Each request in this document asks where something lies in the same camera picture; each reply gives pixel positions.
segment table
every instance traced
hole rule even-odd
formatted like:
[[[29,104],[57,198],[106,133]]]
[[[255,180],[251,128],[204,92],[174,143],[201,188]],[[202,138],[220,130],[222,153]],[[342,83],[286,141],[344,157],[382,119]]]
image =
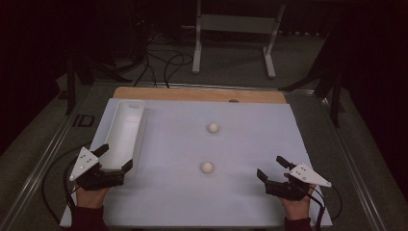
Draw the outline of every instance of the table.
[[[274,162],[276,154],[294,163],[311,164],[282,93],[119,88],[108,103],[91,150],[102,144],[100,129],[110,125],[121,98],[143,99],[148,119],[136,176],[111,189],[106,198],[108,225],[225,228],[283,224],[280,201],[265,194],[256,168],[271,179],[285,181],[285,170]],[[240,103],[229,103],[231,99]],[[206,132],[205,124],[210,121],[218,122],[220,132]],[[199,164],[209,159],[216,170],[207,175],[199,171]],[[312,204],[313,222],[318,210]],[[65,210],[62,226],[69,224]],[[322,225],[331,225],[327,213]]]

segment metal frame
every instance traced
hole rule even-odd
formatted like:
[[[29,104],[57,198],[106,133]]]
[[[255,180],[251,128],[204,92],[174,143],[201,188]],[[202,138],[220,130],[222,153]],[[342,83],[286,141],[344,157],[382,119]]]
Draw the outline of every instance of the metal frame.
[[[268,77],[274,79],[276,77],[276,73],[273,67],[272,57],[270,56],[270,53],[276,40],[276,35],[278,33],[280,21],[282,19],[285,7],[285,5],[281,5],[279,7],[278,14],[275,18],[215,15],[201,13],[201,0],[197,0],[195,48],[192,61],[192,73],[198,74],[200,72],[202,30],[247,32],[270,35],[268,46],[264,47],[263,52],[265,64],[267,66]]]
[[[177,85],[176,88],[193,88],[193,89],[225,89],[225,90],[277,90],[277,89],[257,89],[257,88],[235,88],[235,87],[218,87],[218,86],[200,86],[200,85]],[[285,95],[300,95],[306,97],[313,97],[312,90],[294,90],[292,92],[284,92]],[[41,182],[42,176],[52,163],[53,159],[56,156],[66,132],[68,131],[69,125],[74,120],[75,112],[82,105],[85,100],[84,92],[79,95],[80,102],[75,106],[73,114],[66,117],[54,136],[53,140],[48,145],[48,148],[43,153],[41,159],[38,161],[36,167],[33,169],[29,177],[27,178],[25,184],[22,187],[20,194],[16,197],[11,209],[6,214],[5,218],[0,223],[0,230],[12,230],[13,227],[18,223],[19,219],[25,212],[27,206],[29,205],[32,197],[36,193],[36,190]],[[323,111],[323,114],[326,118],[328,126],[332,129],[332,134],[334,139],[337,141],[340,149],[342,150],[342,159],[344,161],[345,168],[350,176],[350,181],[354,186],[355,191],[357,192],[362,207],[367,215],[368,221],[372,230],[380,231],[387,230],[384,221],[381,215],[378,212],[378,209],[375,205],[375,202],[372,199],[372,196],[369,192],[369,189],[359,172],[359,168],[356,166],[353,157],[348,150],[343,135],[339,128],[336,128],[329,115],[329,103],[326,99],[322,100],[320,103],[320,108]]]

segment white paper sheet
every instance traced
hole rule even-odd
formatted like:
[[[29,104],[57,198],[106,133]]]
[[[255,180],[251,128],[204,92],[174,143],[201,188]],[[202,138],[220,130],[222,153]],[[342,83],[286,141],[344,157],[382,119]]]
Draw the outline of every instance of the white paper sheet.
[[[90,150],[103,144],[111,99]],[[105,222],[122,227],[268,227],[283,225],[278,198],[265,194],[257,168],[283,182],[280,155],[311,167],[290,105],[143,100],[147,118],[136,177],[110,190]],[[211,134],[207,125],[219,131]],[[214,172],[200,165],[211,161]],[[319,206],[312,202],[315,223]],[[65,211],[62,225],[70,225]],[[321,225],[331,225],[326,211]]]

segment dark background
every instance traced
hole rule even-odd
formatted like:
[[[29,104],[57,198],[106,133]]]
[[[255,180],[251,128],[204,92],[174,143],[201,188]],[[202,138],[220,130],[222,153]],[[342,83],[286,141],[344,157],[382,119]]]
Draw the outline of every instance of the dark background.
[[[181,39],[181,25],[195,24],[195,1],[134,1],[134,22]],[[266,16],[269,1],[203,1],[203,12]],[[6,0],[0,5],[1,147],[3,153],[32,119],[59,93],[66,51],[78,46],[98,62],[142,54],[148,30],[133,28],[129,1]],[[343,87],[350,91],[399,187],[408,198],[407,6],[404,1],[293,1],[280,30],[327,37],[313,70],[344,64]],[[123,44],[135,43],[129,51]]]

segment white ball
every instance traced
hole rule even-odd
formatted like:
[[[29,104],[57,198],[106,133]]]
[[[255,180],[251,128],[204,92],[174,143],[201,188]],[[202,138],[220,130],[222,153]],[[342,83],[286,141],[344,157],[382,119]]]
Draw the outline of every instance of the white ball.
[[[208,131],[211,133],[217,133],[219,131],[219,126],[216,123],[210,123],[208,125]]]
[[[214,165],[211,162],[204,162],[201,165],[201,170],[206,174],[210,174],[211,172],[214,171]]]

